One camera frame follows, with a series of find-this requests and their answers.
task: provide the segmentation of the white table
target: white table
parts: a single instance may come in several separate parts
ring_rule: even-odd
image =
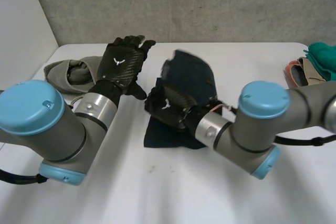
[[[47,63],[101,56],[105,44],[66,45]],[[283,69],[304,56],[297,43],[170,43],[150,50],[139,75],[149,92],[165,59],[184,49],[213,69],[218,97],[237,105],[242,87],[254,80],[284,87]],[[36,79],[43,78],[43,70]],[[280,146],[281,158],[257,180],[210,151],[143,147],[149,115],[143,102],[123,96],[117,116],[79,187],[49,180],[41,185],[0,183],[0,223],[335,223],[336,142],[323,147]],[[296,138],[327,136],[320,128],[287,133]],[[0,168],[37,173],[42,158],[6,144]]]

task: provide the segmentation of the blue joint cap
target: blue joint cap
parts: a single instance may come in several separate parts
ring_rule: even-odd
[[[241,92],[239,109],[251,118],[276,118],[284,114],[290,105],[287,90],[273,82],[254,81]]]
[[[72,170],[67,170],[43,163],[40,164],[39,173],[47,178],[74,186],[80,185],[86,177],[85,173],[74,172]]]
[[[0,129],[29,136],[53,127],[63,116],[65,101],[49,83],[25,81],[0,95]]]
[[[262,164],[259,165],[259,167],[253,173],[251,173],[251,175],[258,179],[264,179],[265,176],[272,169],[276,161],[278,160],[279,156],[280,156],[280,149],[275,146],[271,151],[271,153],[262,162]]]

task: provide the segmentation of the glove logo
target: glove logo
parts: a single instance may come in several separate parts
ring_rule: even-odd
[[[165,109],[167,109],[169,107],[170,107],[169,101],[168,101],[168,99],[166,99],[166,106],[163,107],[161,110],[165,110]]]
[[[113,58],[114,61],[115,61],[115,64],[119,65],[119,64],[122,64],[125,60],[122,60],[122,61],[117,61],[115,58]]]

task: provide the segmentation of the gray cloth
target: gray cloth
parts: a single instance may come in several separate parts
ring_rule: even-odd
[[[96,84],[101,58],[89,56],[54,62],[44,68],[45,79],[63,94],[87,93]]]

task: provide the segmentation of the carbon fiber glove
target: carbon fiber glove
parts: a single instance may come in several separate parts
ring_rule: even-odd
[[[195,106],[195,98],[161,78],[157,79],[156,86],[145,101],[146,111],[162,123],[178,130],[185,128],[184,117]]]
[[[117,38],[108,44],[97,72],[98,81],[110,81],[118,87],[122,94],[133,95],[139,100],[146,99],[146,92],[136,83],[143,62],[149,49],[155,45],[154,40],[140,43],[144,36],[126,36]]]

